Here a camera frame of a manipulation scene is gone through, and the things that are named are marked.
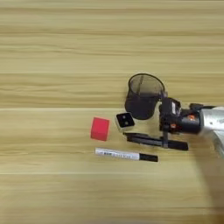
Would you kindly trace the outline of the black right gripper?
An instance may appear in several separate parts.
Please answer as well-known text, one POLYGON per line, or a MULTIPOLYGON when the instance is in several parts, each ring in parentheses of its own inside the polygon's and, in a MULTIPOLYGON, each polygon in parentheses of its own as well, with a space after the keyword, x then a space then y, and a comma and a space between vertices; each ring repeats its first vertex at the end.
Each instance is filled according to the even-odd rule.
MULTIPOLYGON (((128 92, 128 99, 132 101, 157 102, 167 97, 165 91, 154 92, 128 92)), ((163 132, 161 138, 153 138, 142 133, 125 132, 129 142, 139 144, 162 144, 168 149, 187 149, 186 142, 170 140, 169 134, 199 134, 200 113, 192 109, 182 109, 179 101, 163 101, 159 106, 159 129, 163 132)))

